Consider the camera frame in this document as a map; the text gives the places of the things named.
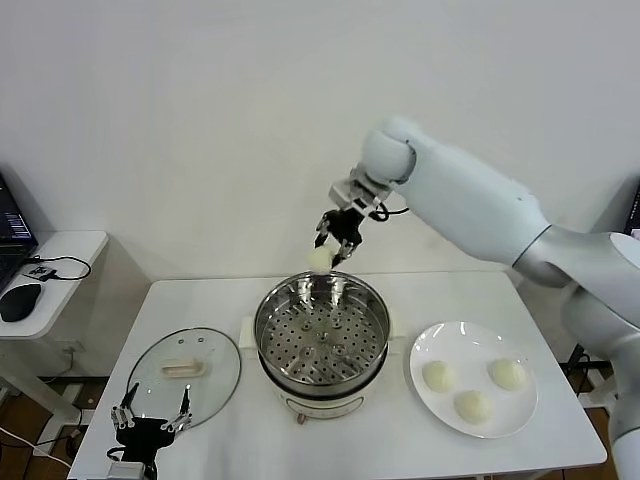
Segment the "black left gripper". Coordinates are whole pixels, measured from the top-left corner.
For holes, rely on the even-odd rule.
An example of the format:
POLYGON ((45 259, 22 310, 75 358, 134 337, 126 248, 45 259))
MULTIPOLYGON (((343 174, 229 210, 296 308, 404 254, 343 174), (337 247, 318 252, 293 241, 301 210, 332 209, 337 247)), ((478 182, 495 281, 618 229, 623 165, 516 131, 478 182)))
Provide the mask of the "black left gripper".
POLYGON ((116 441, 124 448, 122 461, 138 463, 154 463, 160 449, 173 444, 173 433, 181 431, 191 424, 191 385, 184 388, 178 414, 166 422, 166 429, 161 426, 164 419, 135 417, 131 403, 138 390, 135 382, 125 393, 119 404, 111 409, 111 419, 116 429, 116 441))

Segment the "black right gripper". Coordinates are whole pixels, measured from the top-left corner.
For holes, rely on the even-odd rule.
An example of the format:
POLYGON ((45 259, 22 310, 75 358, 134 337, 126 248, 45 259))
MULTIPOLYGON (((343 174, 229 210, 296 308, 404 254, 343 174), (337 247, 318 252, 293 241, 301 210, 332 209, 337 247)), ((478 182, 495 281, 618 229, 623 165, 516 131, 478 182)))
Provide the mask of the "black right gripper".
POLYGON ((330 210, 321 217, 316 226, 314 247, 323 246, 330 235, 339 242, 332 259, 333 268, 349 259, 361 244, 360 224, 361 214, 355 209, 330 210))

